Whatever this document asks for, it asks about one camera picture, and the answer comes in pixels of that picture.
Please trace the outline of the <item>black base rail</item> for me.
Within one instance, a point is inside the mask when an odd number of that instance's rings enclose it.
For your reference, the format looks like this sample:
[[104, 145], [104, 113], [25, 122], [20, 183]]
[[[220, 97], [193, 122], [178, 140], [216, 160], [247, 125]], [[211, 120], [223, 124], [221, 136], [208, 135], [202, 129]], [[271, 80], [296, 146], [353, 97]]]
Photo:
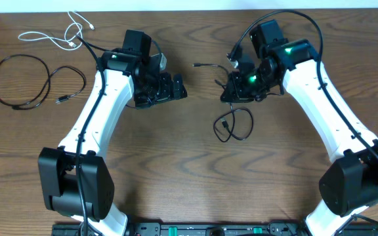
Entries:
[[[54, 224], [53, 236], [78, 235], [78, 224]], [[127, 226], [124, 235], [135, 236], [208, 236], [208, 235], [311, 235], [305, 226], [293, 222], [273, 221], [265, 224], [161, 224], [158, 222], [140, 222]], [[349, 225], [335, 235], [378, 236], [378, 226], [368, 224]]]

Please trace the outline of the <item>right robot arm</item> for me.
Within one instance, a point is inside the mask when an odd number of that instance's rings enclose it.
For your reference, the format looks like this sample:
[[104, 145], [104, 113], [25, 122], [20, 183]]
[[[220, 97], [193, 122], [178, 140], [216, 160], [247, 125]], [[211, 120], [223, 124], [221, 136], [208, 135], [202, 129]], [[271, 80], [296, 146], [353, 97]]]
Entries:
[[331, 163], [318, 183], [321, 201], [306, 217], [303, 234], [336, 235], [378, 203], [378, 137], [343, 100], [308, 40], [289, 41], [275, 20], [251, 25], [246, 35], [261, 62], [255, 65], [235, 45], [228, 54], [234, 71], [221, 100], [261, 102], [273, 87], [294, 97]]

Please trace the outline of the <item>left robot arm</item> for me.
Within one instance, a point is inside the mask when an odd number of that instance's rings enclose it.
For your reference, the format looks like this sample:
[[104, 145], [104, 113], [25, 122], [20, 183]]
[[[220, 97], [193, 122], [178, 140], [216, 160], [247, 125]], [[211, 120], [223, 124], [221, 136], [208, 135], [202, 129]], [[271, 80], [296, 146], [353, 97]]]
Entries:
[[129, 29], [122, 47], [96, 56], [94, 87], [78, 120], [57, 148], [38, 158], [47, 209], [81, 221], [78, 235], [125, 235], [128, 217], [114, 205], [115, 186], [106, 154], [129, 100], [137, 109], [187, 97], [182, 76], [165, 72], [162, 52], [150, 55], [152, 38]]

